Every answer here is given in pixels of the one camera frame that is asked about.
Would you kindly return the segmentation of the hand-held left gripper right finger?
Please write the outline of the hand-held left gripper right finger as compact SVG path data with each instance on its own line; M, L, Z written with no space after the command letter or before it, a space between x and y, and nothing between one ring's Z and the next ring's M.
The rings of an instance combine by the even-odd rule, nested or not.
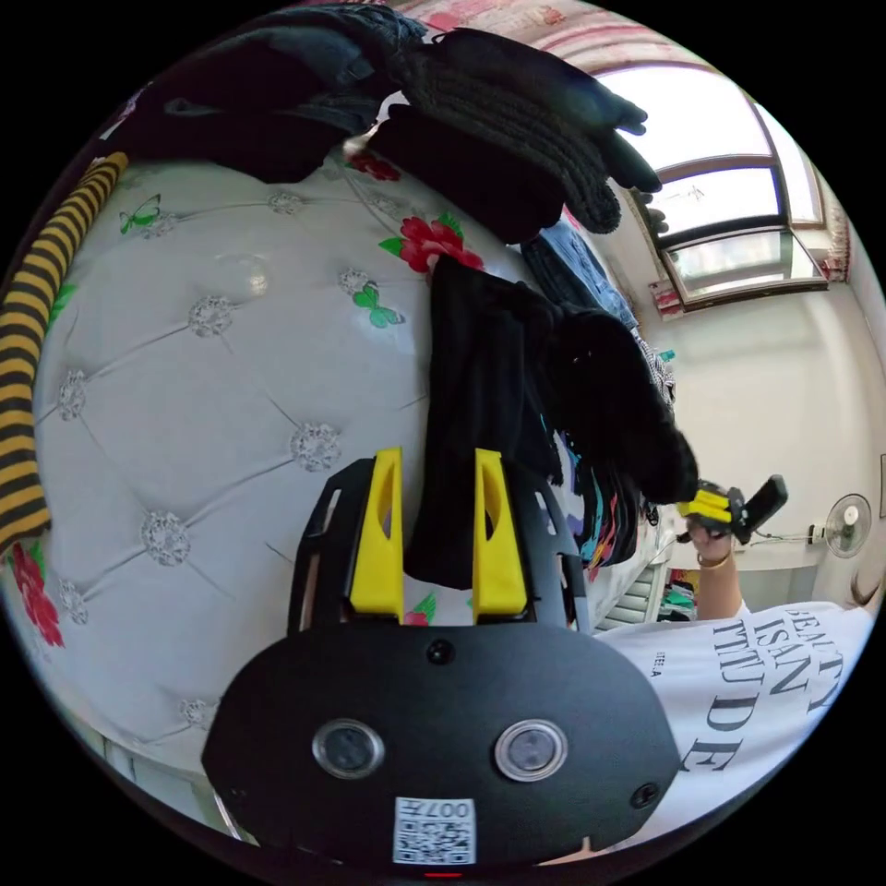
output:
M474 453L473 618L522 617L527 606L521 551L501 455Z

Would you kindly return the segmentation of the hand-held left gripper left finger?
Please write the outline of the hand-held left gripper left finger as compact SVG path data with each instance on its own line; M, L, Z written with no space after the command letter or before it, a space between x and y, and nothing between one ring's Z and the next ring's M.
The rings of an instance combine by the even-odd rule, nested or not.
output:
M349 594L360 617L403 620L401 495L402 450L382 449L373 460Z

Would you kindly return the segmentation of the person's right hand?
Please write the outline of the person's right hand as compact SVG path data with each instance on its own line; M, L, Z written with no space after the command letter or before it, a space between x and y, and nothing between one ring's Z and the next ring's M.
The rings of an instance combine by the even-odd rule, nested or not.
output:
M688 522L686 530L677 537L677 541L691 544L703 567L717 566L732 556L733 539L730 533L711 532L698 523Z

